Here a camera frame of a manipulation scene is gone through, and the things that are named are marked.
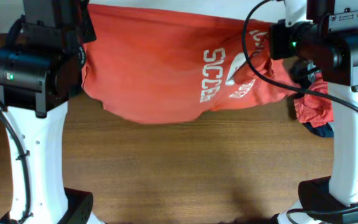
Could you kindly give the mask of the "red McKinney printed t-shirt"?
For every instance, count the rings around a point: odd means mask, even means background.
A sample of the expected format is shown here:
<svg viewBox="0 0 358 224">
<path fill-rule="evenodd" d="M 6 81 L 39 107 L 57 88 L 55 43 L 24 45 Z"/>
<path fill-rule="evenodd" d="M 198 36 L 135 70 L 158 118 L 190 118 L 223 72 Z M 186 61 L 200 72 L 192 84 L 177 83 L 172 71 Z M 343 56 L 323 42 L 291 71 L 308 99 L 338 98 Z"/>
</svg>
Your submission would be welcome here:
<svg viewBox="0 0 358 224">
<path fill-rule="evenodd" d="M 328 83 L 321 73 L 314 75 L 314 82 L 306 77 L 298 80 L 298 84 L 311 91 L 328 94 Z M 301 123 L 310 123 L 313 128 L 334 122 L 333 106 L 330 100 L 314 95 L 303 95 L 294 100 L 296 117 Z"/>
</svg>

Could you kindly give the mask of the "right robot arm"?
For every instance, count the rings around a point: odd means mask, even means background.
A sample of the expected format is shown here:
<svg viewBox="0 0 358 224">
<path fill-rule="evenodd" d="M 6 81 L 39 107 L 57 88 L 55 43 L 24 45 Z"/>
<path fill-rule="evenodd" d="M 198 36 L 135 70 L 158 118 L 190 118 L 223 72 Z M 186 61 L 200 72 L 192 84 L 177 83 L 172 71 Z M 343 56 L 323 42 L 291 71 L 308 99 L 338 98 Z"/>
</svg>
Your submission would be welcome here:
<svg viewBox="0 0 358 224">
<path fill-rule="evenodd" d="M 299 184 L 299 199 L 277 223 L 358 223 L 358 1 L 285 1 L 270 30 L 270 53 L 313 62 L 334 113 L 334 164 L 328 177 Z"/>
</svg>

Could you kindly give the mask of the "plain orange t-shirt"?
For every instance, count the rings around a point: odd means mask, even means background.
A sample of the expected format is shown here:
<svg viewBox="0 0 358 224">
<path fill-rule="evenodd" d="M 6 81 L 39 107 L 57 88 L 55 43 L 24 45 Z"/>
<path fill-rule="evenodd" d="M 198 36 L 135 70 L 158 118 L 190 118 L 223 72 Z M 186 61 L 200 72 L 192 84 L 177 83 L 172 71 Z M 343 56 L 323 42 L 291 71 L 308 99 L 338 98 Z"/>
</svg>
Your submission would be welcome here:
<svg viewBox="0 0 358 224">
<path fill-rule="evenodd" d="M 144 124 L 274 103 L 293 85 L 269 55 L 269 23 L 92 4 L 83 89 L 103 108 Z"/>
</svg>

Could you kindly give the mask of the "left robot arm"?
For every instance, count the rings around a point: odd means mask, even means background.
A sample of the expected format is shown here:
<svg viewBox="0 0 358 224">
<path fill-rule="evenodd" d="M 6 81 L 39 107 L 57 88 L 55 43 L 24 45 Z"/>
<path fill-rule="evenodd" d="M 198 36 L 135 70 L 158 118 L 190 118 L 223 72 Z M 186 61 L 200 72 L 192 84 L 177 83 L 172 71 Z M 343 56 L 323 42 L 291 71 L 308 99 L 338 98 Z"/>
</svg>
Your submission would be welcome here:
<svg viewBox="0 0 358 224">
<path fill-rule="evenodd" d="M 98 224 L 93 194 L 63 184 L 62 137 L 84 45 L 96 40 L 88 2 L 24 1 L 0 48 L 0 120 L 7 132 L 13 198 L 1 223 Z"/>
</svg>

